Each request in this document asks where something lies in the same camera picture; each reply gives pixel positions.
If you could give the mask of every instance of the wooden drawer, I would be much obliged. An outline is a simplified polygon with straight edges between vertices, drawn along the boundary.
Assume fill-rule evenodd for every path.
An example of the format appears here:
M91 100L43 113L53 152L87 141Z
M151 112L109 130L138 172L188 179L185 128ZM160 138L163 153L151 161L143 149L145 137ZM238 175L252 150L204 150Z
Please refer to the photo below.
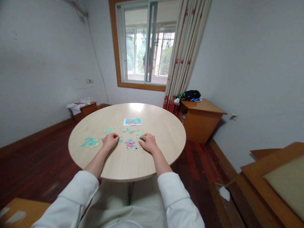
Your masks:
M88 115L88 114L90 114L92 112L97 111L97 105L96 105L96 103L94 103L92 105L83 107L83 109L81 111L86 116L86 115Z

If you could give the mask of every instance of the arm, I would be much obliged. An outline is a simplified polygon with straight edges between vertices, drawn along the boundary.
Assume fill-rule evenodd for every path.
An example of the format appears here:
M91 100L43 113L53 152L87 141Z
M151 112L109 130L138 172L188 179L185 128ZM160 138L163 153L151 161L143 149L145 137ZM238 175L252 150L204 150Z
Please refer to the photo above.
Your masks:
M119 137L109 133L102 138L103 146L83 171L79 171L54 203L32 227L77 227L83 212L98 190L105 158Z
M164 201L168 227L205 227L197 207L192 202L178 174L173 173L163 153L158 148L155 136L144 134L145 141L139 144L149 151L154 160L157 182Z

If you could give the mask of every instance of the tree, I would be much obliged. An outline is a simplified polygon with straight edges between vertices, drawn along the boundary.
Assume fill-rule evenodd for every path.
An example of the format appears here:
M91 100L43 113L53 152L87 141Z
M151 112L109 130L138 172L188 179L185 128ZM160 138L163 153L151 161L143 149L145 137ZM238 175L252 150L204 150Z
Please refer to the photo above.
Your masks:
M165 47L161 53L161 62L160 62L160 75L168 75L170 60L171 60L172 46Z
M146 37L145 34L142 34L142 44L137 46L137 69L138 73L145 73L143 68L143 57L146 52Z
M126 36L127 45L127 71L128 73L135 73L134 69L134 38L133 34Z

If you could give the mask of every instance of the black bag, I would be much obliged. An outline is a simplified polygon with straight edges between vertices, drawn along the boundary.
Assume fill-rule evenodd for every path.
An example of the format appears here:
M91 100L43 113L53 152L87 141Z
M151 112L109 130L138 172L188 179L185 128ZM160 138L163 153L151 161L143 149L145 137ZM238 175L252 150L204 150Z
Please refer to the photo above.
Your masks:
M192 98L200 98L200 92L197 90L186 91L183 98L185 100L191 100Z

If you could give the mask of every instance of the clothing pile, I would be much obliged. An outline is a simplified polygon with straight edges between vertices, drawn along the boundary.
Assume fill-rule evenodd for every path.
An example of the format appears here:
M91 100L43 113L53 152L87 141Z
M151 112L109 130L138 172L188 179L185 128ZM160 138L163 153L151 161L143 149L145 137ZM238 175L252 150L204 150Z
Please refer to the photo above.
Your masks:
M176 105L180 104L180 100L186 100L186 101L202 101L200 99L200 92L197 90L189 90L184 93L181 93L175 97L174 103Z
M71 109L73 112L73 115L76 115L80 113L80 108L85 105L90 105L92 101L97 101L95 98L85 98L81 99L80 101L74 102L72 104L68 104L66 107Z

